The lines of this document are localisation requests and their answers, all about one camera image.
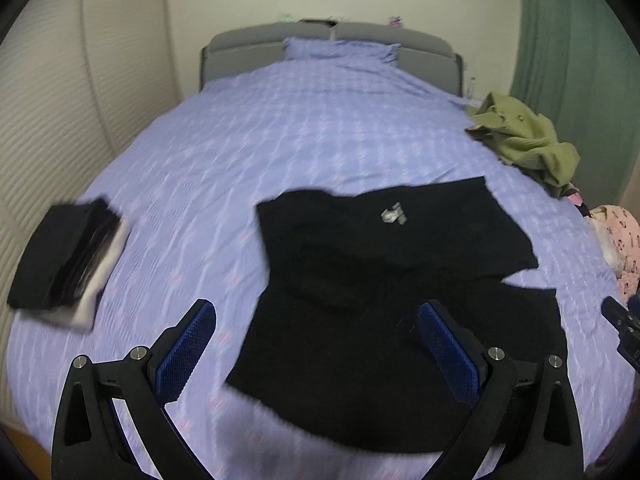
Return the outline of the purple floral bed cover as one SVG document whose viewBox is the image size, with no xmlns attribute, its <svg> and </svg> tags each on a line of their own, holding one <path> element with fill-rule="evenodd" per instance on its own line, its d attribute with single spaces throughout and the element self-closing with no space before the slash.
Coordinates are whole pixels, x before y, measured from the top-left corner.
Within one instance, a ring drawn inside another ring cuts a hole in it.
<svg viewBox="0 0 640 480">
<path fill-rule="evenodd" d="M 416 479 L 423 456 L 367 455 L 308 436 L 224 385 L 267 270 L 254 208 L 290 188 L 359 194 L 481 176 L 534 246 L 518 286 L 552 288 L 587 462 L 620 428 L 634 372 L 600 304 L 614 274 L 580 212 L 466 133 L 462 103 L 396 68 L 283 62 L 208 84 L 157 118 L 88 188 L 131 222 L 88 334 L 15 321 L 9 385 L 30 434 L 50 446 L 70 362 L 121 358 L 150 344 L 198 298 L 219 324 L 169 411 L 221 479 Z"/>
</svg>

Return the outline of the pink patterned garment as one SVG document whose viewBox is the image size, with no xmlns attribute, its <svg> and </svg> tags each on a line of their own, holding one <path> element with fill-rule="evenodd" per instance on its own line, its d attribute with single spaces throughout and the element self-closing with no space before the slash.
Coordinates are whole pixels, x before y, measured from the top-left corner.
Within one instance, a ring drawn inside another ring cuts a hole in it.
<svg viewBox="0 0 640 480">
<path fill-rule="evenodd" d="M 590 222 L 608 266 L 613 270 L 623 303 L 639 289 L 639 222 L 622 206 L 601 205 L 589 209 L 575 206 Z"/>
</svg>

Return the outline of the stack of folded dark clothes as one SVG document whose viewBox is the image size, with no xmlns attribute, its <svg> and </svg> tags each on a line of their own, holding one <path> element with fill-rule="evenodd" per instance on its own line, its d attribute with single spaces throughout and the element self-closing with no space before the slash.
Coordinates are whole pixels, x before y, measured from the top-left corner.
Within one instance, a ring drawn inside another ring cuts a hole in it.
<svg viewBox="0 0 640 480">
<path fill-rule="evenodd" d="M 128 221 L 103 197 L 52 205 L 17 265 L 9 307 L 41 322 L 90 332 L 129 232 Z"/>
</svg>

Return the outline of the clear plastic bottle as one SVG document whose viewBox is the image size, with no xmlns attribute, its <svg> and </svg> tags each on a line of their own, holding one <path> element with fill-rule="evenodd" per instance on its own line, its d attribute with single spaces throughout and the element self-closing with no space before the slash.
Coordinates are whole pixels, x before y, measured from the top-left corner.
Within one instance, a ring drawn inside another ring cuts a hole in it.
<svg viewBox="0 0 640 480">
<path fill-rule="evenodd" d="M 469 80 L 469 85 L 468 85 L 468 88 L 466 89 L 465 97 L 468 100 L 474 100 L 475 99 L 475 90 L 476 90 L 476 77 L 473 76 Z"/>
</svg>

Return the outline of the green curtain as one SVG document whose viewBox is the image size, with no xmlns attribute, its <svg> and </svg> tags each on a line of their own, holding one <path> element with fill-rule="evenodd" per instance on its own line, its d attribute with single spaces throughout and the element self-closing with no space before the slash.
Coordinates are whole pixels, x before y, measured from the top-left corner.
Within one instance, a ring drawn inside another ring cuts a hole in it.
<svg viewBox="0 0 640 480">
<path fill-rule="evenodd" d="M 605 0 L 522 0 L 511 93 L 577 148 L 588 204 L 623 197 L 639 153 L 639 55 Z"/>
</svg>

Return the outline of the black pants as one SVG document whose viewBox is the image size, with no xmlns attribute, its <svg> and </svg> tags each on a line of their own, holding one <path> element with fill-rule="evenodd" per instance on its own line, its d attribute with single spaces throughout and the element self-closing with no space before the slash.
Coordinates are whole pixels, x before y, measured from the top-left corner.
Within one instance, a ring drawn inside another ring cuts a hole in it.
<svg viewBox="0 0 640 480">
<path fill-rule="evenodd" d="M 439 301 L 485 346 L 566 356 L 551 289 L 508 277 L 533 245 L 481 178 L 258 204 L 269 266 L 227 382 L 291 424 L 367 452 L 442 450 L 469 415 L 416 333 Z"/>
</svg>

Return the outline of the grey upholstered headboard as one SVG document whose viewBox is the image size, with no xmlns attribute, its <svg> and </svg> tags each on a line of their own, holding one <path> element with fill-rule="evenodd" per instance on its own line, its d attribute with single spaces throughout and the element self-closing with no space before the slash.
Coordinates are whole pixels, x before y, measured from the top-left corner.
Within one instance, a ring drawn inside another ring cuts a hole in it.
<svg viewBox="0 0 640 480">
<path fill-rule="evenodd" d="M 200 85 L 281 62 L 337 54 L 350 44 L 398 47 L 394 64 L 442 91 L 462 96 L 462 56 L 446 40 L 408 28 L 336 21 L 279 22 L 222 32 L 201 50 Z"/>
</svg>

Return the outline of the purple floral pillow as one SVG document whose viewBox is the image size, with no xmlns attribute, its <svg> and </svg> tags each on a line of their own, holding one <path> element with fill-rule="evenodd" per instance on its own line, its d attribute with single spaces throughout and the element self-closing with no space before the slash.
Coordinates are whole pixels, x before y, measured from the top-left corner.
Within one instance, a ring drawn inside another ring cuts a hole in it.
<svg viewBox="0 0 640 480">
<path fill-rule="evenodd" d="M 290 37 L 284 40 L 287 61 L 336 60 L 367 58 L 385 64 L 396 64 L 400 44 L 379 44 L 359 40 L 324 40 Z"/>
</svg>

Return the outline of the olive green knit garment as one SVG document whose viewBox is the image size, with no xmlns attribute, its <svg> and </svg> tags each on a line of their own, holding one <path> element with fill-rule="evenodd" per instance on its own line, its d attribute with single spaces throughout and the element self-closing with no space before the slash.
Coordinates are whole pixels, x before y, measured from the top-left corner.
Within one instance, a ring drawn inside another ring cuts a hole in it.
<svg viewBox="0 0 640 480">
<path fill-rule="evenodd" d="M 490 148 L 498 159 L 518 168 L 555 198 L 577 192 L 572 183 L 580 155 L 570 142 L 562 142 L 553 122 L 525 103 L 489 92 L 479 107 L 466 107 L 472 125 L 465 129 Z"/>
</svg>

